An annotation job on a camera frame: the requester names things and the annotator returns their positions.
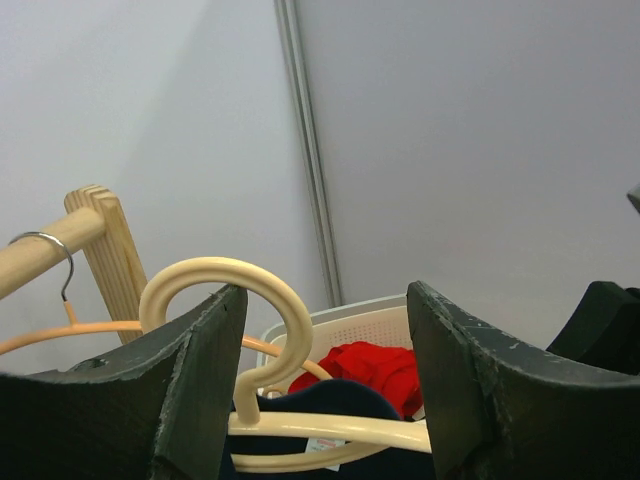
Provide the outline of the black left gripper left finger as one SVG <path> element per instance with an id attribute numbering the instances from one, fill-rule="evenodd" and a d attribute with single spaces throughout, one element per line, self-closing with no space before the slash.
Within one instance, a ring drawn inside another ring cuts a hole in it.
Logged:
<path id="1" fill-rule="evenodd" d="M 1 377 L 5 479 L 214 479 L 248 296 L 226 286 L 67 371 Z"/>

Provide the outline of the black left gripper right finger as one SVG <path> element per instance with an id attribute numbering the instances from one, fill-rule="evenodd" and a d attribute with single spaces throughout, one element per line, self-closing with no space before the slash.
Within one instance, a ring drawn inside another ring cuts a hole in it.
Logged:
<path id="1" fill-rule="evenodd" d="M 424 282 L 408 324 L 440 479 L 635 479 L 639 380 L 532 346 Z"/>

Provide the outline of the red t shirt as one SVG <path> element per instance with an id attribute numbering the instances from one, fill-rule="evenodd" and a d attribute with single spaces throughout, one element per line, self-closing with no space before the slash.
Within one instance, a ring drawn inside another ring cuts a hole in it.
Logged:
<path id="1" fill-rule="evenodd" d="M 296 412 L 407 420 L 423 408 L 413 351 L 354 342 L 333 347 L 318 365 L 331 375 L 305 373 L 280 399 Z"/>

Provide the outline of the cream plastic hook hanger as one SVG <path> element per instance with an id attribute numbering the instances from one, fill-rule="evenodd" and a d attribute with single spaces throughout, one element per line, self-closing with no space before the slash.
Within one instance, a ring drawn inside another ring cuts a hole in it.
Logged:
<path id="1" fill-rule="evenodd" d="M 305 304 L 281 279 L 241 260 L 197 257 L 163 269 L 149 281 L 141 295 L 139 319 L 142 330 L 150 332 L 165 323 L 168 305 L 180 291 L 210 282 L 232 284 L 260 295 L 278 311 L 285 324 L 287 339 L 280 356 L 264 366 L 240 374 L 248 376 L 257 393 L 259 389 L 270 387 L 300 369 L 313 343 L 312 322 Z M 426 428 L 421 421 L 409 423 L 421 424 Z M 426 437 L 432 453 L 427 428 Z"/>

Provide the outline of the navy t shirt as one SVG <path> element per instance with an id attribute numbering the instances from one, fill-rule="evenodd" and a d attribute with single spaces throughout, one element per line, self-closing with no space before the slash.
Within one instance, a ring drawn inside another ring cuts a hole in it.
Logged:
<path id="1" fill-rule="evenodd" d="M 236 381 L 221 479 L 433 479 L 426 428 L 351 380 L 276 399 Z"/>

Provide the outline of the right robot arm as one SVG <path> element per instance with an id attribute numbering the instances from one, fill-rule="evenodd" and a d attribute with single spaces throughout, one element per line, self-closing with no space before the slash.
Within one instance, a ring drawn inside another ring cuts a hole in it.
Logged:
<path id="1" fill-rule="evenodd" d="M 639 289 L 610 281 L 589 284 L 547 351 L 628 375 L 639 373 Z"/>

